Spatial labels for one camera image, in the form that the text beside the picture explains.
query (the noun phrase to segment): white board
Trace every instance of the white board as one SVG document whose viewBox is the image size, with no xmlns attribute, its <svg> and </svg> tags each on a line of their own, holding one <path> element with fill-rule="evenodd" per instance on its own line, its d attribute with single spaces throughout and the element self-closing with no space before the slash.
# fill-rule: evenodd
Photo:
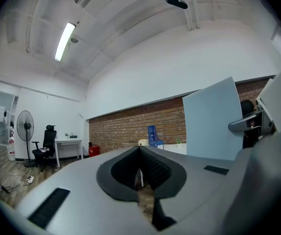
<svg viewBox="0 0 281 235">
<path fill-rule="evenodd" d="M 229 77 L 183 97 L 187 155 L 234 160 L 243 146 L 243 132 L 228 125 L 242 119 L 235 83 Z"/>
</svg>

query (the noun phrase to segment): fluorescent light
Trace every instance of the fluorescent light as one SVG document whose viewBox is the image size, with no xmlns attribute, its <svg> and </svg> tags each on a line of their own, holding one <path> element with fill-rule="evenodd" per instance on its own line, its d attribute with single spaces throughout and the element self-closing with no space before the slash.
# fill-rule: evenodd
<svg viewBox="0 0 281 235">
<path fill-rule="evenodd" d="M 67 44 L 73 30 L 75 29 L 75 27 L 76 27 L 76 25 L 74 25 L 72 23 L 67 23 L 67 25 L 65 26 L 65 29 L 61 36 L 60 42 L 58 43 L 58 47 L 57 47 L 56 54 L 55 54 L 55 60 L 61 61 L 66 44 Z"/>
</svg>

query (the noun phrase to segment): power strip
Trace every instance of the power strip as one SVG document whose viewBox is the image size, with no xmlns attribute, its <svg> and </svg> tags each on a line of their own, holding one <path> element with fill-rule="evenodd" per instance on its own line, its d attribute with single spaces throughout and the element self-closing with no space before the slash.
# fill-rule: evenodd
<svg viewBox="0 0 281 235">
<path fill-rule="evenodd" d="M 30 178 L 28 179 L 28 183 L 32 183 L 32 181 L 33 181 L 33 179 L 34 179 L 34 177 L 33 176 L 30 176 Z"/>
</svg>

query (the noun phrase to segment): floor fan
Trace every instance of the floor fan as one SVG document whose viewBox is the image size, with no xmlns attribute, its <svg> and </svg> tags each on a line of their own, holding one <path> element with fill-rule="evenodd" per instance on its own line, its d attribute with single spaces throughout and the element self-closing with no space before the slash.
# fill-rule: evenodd
<svg viewBox="0 0 281 235">
<path fill-rule="evenodd" d="M 29 147 L 28 141 L 32 138 L 33 135 L 33 119 L 29 111 L 23 111 L 19 114 L 17 118 L 17 133 L 19 137 L 26 141 L 27 145 L 27 154 L 28 154 L 28 161 L 24 163 L 25 167 L 34 167 L 34 161 L 30 160 L 29 156 Z"/>
</svg>

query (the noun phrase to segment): black slot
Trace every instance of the black slot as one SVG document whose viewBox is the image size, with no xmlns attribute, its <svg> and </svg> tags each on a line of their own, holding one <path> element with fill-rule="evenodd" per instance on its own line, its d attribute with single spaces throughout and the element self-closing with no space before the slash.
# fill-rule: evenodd
<svg viewBox="0 0 281 235">
<path fill-rule="evenodd" d="M 229 169 L 224 169 L 224 168 L 220 168 L 220 167 L 216 167 L 216 166 L 212 166 L 212 165 L 207 165 L 204 169 L 215 172 L 215 173 L 219 173 L 222 175 L 227 175 L 227 173 L 229 172 Z"/>
<path fill-rule="evenodd" d="M 29 217 L 29 221 L 45 229 L 69 193 L 69 190 L 55 189 Z"/>
</svg>

